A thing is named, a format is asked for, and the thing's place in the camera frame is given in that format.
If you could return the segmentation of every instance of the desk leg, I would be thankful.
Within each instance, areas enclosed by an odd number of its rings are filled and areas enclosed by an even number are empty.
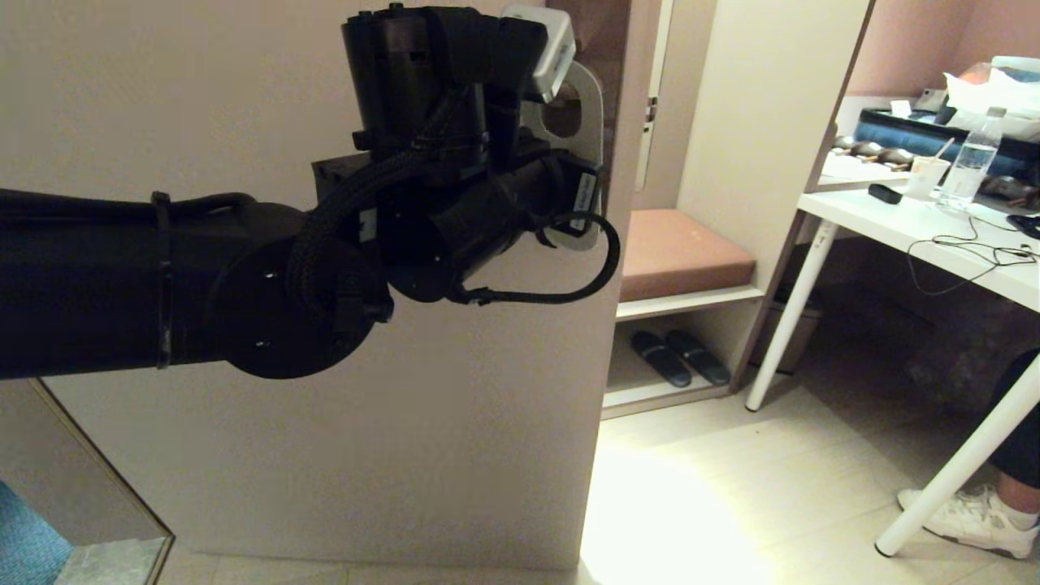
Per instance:
[[[820,269],[823,268],[824,260],[827,259],[827,253],[831,251],[831,244],[834,243],[834,234],[837,233],[837,230],[838,226],[834,222],[823,220],[820,222],[820,227],[816,228],[815,235],[812,236],[812,246],[805,257],[805,263],[802,264],[802,271],[798,273],[795,289],[791,290],[787,306],[784,308],[783,314],[780,315],[780,323],[777,324],[776,333],[773,334],[773,340],[770,341],[770,349],[765,352],[762,366],[758,370],[758,376],[755,377],[755,383],[751,386],[748,402],[745,403],[748,410],[752,412],[756,412],[758,407],[762,405],[762,399],[765,398],[765,391],[770,387],[773,375],[777,372],[777,365],[780,364],[784,350],[787,349],[790,336],[795,333],[798,320],[802,316],[802,309],[805,308],[805,302],[809,300],[809,292],[812,291],[812,286],[816,283],[816,277],[820,276]]]
[[[971,474],[996,451],[996,448],[1038,403],[1040,403],[1040,356],[1033,360],[1029,370],[1008,390],[996,408],[986,416],[950,462],[932,479],[913,506],[904,510],[878,538],[874,543],[875,549],[885,557],[898,553],[903,544],[925,526],[925,522],[939,509],[939,506],[960,489]]]

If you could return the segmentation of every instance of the cup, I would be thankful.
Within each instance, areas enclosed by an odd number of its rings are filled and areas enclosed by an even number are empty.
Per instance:
[[[934,156],[918,156],[910,167],[910,180],[903,195],[914,199],[928,199],[942,176],[950,169],[950,161]]]

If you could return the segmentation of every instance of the sock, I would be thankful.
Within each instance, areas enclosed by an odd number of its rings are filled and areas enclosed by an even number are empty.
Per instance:
[[[1037,519],[1040,518],[1040,514],[1019,512],[1011,506],[1008,506],[1003,500],[1000,500],[1000,497],[995,493],[993,494],[992,500],[990,500],[990,506],[1007,514],[1008,519],[1011,520],[1011,524],[1018,530],[1024,531],[1033,528],[1036,526]]]

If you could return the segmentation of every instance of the white sneaker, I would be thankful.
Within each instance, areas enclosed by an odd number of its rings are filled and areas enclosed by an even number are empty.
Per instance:
[[[896,499],[906,510],[919,495],[919,489],[904,489]],[[978,493],[958,492],[932,514],[925,530],[954,542],[1024,559],[1033,551],[1040,526],[1018,530],[1007,514],[993,507],[992,498],[996,491],[989,485]]]

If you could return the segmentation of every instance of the water bottle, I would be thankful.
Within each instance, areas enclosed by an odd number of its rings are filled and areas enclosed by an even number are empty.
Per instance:
[[[1000,119],[1007,112],[1003,107],[989,108],[986,123],[968,134],[939,192],[940,206],[963,211],[974,199],[989,164],[996,158],[996,149],[1000,148]]]

